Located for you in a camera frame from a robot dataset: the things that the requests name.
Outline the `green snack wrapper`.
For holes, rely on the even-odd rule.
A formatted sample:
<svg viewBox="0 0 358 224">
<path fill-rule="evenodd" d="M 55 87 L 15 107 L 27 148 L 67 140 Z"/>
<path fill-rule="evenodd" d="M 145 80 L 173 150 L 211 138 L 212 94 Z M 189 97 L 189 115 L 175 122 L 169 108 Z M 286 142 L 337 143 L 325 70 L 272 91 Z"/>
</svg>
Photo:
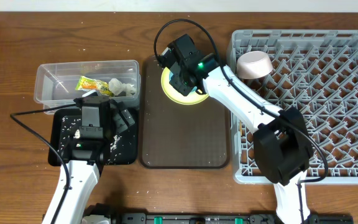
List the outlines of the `green snack wrapper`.
<svg viewBox="0 0 358 224">
<path fill-rule="evenodd" d="M 84 90 L 84 91 L 97 90 L 102 95 L 107 95 L 111 97 L 114 96 L 114 93 L 109 90 L 108 83 L 102 80 L 87 78 L 85 76 L 80 77 L 75 87 L 75 90 Z"/>
</svg>

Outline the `yellow plate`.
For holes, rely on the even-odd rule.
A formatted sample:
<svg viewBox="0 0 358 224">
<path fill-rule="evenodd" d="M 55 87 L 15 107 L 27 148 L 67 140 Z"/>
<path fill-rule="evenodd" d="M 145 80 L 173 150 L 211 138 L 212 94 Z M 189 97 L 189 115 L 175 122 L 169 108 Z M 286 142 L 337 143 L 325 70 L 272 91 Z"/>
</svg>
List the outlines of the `yellow plate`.
<svg viewBox="0 0 358 224">
<path fill-rule="evenodd" d="M 187 96 L 183 96 L 178 91 L 176 91 L 171 84 L 169 84 L 170 79 L 172 78 L 173 73 L 165 67 L 162 72 L 161 76 L 161 86 L 163 89 L 163 92 L 166 94 L 166 96 L 171 99 L 172 101 L 181 104 L 181 105 L 195 105 L 198 103 L 201 103 L 205 99 L 208 98 L 208 94 L 205 95 L 199 95 L 197 92 L 190 93 Z"/>
</svg>

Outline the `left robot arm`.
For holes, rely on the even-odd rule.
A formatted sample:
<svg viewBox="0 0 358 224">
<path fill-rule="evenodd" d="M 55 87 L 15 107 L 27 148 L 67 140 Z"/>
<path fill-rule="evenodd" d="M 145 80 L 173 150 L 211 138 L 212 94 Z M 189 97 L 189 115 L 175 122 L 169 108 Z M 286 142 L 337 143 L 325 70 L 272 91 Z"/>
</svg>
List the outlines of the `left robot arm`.
<svg viewBox="0 0 358 224">
<path fill-rule="evenodd" d="M 86 204 L 106 166 L 135 161 L 138 120 L 136 109 L 98 97 L 55 112 L 48 163 L 60 176 L 43 223 L 112 222 L 102 205 L 85 214 Z"/>
</svg>

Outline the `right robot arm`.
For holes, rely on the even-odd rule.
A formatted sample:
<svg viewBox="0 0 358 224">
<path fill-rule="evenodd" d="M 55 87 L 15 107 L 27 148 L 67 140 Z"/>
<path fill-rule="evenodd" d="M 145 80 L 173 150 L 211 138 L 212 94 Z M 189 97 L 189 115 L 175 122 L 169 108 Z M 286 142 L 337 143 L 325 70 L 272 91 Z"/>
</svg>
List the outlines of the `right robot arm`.
<svg viewBox="0 0 358 224">
<path fill-rule="evenodd" d="M 310 215 L 304 181 L 313 148 L 303 115 L 273 105 L 244 84 L 215 54 L 167 51 L 163 66 L 173 73 L 170 86 L 181 96 L 193 89 L 209 95 L 239 118 L 253 135 L 254 160 L 274 184 L 276 213 L 283 223 L 303 223 Z"/>
</svg>

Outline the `white tissue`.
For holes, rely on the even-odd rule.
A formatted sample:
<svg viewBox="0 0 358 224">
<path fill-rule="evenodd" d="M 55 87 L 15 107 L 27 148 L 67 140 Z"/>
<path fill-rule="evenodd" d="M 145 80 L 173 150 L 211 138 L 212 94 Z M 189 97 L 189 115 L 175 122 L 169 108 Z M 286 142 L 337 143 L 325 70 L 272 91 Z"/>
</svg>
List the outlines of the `white tissue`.
<svg viewBox="0 0 358 224">
<path fill-rule="evenodd" d="M 109 81 L 108 88 L 114 96 L 132 96 L 137 93 L 134 85 L 130 83 L 122 83 L 117 78 L 112 78 Z"/>
</svg>

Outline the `white bowl with rice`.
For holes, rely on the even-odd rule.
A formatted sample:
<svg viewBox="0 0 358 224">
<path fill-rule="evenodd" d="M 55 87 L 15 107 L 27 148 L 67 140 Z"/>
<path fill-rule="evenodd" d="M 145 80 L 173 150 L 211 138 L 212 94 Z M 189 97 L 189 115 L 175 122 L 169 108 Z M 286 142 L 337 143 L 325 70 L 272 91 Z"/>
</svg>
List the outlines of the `white bowl with rice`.
<svg viewBox="0 0 358 224">
<path fill-rule="evenodd" d="M 252 51 L 238 58 L 236 71 L 239 78 L 257 79 L 269 75 L 273 71 L 273 65 L 267 53 Z"/>
</svg>

